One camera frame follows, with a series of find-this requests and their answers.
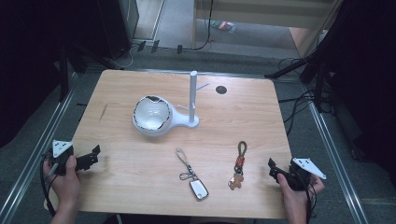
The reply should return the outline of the person's left hand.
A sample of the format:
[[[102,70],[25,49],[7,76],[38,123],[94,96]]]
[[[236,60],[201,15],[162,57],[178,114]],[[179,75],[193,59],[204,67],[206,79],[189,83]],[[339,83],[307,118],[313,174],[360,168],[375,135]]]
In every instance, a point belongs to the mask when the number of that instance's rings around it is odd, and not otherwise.
[[[76,158],[70,156],[65,165],[66,174],[56,177],[50,174],[50,162],[48,160],[44,161],[43,171],[58,197],[58,210],[64,208],[78,209],[79,207],[80,185],[76,167]]]

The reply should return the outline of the black metal stand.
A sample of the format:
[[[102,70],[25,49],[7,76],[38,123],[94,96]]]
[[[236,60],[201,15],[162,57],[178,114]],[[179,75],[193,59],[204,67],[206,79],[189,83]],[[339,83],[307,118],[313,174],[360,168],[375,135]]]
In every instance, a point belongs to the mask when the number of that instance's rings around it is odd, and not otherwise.
[[[292,63],[286,68],[281,69],[273,74],[265,75],[266,78],[279,78],[294,69],[304,65],[304,71],[300,76],[302,83],[309,83],[314,77],[317,77],[316,87],[314,89],[314,106],[319,112],[322,112],[322,93],[324,80],[330,72],[331,57],[333,56],[337,42],[342,35],[345,27],[344,20],[351,11],[353,0],[339,0],[339,7],[336,8],[337,15],[334,18],[328,33],[318,43],[318,45],[304,58],[299,59],[296,63]]]

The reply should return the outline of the metal floor rail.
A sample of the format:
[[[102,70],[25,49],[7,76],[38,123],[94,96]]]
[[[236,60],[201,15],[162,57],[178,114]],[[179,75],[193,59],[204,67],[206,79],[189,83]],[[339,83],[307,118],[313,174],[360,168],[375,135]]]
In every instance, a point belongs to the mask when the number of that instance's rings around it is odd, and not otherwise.
[[[360,197],[349,178],[325,119],[314,105],[310,105],[309,108],[355,224],[369,224],[369,220],[362,207]]]
[[[69,92],[65,95],[64,99],[57,104],[45,130],[37,141],[31,156],[24,164],[23,169],[21,170],[21,174],[12,186],[5,203],[0,209],[0,224],[10,224],[19,204],[21,203],[21,200],[23,199],[26,190],[28,189],[35,175],[35,172],[41,160],[41,155],[50,145],[52,137],[57,130],[67,107],[70,104],[78,80],[79,74],[74,72],[71,75],[70,80],[68,81]]]

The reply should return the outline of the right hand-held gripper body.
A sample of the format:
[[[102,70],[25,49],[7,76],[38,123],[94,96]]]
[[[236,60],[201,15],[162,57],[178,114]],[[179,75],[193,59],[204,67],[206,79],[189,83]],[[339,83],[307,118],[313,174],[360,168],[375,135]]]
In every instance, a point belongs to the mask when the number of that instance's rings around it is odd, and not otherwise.
[[[306,190],[310,184],[311,175],[316,175],[321,179],[327,178],[310,159],[303,158],[291,160],[289,173],[289,185],[295,191]]]

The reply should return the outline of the colourful packet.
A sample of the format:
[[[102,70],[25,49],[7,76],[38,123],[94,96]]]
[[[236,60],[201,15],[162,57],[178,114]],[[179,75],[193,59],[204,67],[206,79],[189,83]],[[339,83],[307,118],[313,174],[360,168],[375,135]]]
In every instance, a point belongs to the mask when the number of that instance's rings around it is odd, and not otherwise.
[[[232,22],[229,22],[229,21],[211,21],[210,22],[210,26],[215,28],[215,29],[218,29],[218,30],[221,30],[221,31],[224,31],[224,32],[228,32],[228,33],[231,33],[231,34],[236,29],[236,25],[233,24]]]

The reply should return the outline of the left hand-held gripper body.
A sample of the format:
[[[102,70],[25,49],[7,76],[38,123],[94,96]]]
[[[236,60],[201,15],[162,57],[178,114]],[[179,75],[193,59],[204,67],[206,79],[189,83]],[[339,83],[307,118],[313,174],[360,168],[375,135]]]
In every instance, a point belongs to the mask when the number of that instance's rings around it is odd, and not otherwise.
[[[49,151],[50,174],[64,176],[68,158],[74,154],[72,142],[54,140]]]

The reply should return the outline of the white key rack with bowl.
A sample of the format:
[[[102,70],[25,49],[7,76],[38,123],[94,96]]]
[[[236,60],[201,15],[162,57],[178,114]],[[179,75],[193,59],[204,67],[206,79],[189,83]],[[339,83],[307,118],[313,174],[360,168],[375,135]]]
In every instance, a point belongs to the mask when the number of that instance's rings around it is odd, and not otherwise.
[[[182,114],[169,101],[156,95],[148,95],[140,99],[132,115],[132,121],[136,129],[146,136],[162,136],[176,127],[193,129],[200,123],[195,114],[196,92],[207,86],[197,86],[198,72],[190,72],[190,96],[188,114]]]

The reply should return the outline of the black cabinet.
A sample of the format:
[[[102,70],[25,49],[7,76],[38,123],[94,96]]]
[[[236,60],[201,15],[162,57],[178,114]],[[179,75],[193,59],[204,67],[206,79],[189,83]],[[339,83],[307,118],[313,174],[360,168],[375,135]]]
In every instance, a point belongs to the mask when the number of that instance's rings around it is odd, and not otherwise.
[[[104,25],[107,55],[119,58],[129,50],[139,20],[136,0],[97,0]]]

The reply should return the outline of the car key with grey lanyard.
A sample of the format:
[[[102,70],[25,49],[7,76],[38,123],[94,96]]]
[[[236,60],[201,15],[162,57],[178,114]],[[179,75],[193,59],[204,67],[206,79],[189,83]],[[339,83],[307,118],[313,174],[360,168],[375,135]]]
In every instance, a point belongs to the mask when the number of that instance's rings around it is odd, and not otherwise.
[[[176,149],[176,155],[180,161],[186,166],[187,171],[179,174],[180,180],[190,180],[190,188],[194,197],[197,201],[202,201],[206,199],[209,195],[205,184],[197,176],[197,174],[192,170],[190,163],[188,162],[187,156],[181,148]]]

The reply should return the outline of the person's right hand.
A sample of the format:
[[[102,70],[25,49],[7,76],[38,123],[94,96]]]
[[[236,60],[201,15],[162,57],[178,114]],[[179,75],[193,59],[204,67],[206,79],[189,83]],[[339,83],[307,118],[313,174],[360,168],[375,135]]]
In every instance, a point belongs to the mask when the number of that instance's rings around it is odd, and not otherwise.
[[[312,175],[312,182],[311,186],[308,188],[308,191],[292,190],[286,177],[282,174],[277,175],[277,180],[282,191],[285,211],[289,215],[302,215],[303,213],[306,213],[308,209],[308,200],[313,199],[314,193],[319,193],[325,189],[321,179],[316,175]]]

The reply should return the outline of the light wooden desk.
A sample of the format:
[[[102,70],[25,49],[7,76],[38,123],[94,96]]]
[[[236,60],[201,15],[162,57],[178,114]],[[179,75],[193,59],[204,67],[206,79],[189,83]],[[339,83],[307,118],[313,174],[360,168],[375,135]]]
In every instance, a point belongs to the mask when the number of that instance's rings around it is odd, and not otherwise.
[[[301,57],[329,30],[344,0],[193,0],[192,30],[197,19],[289,27]]]

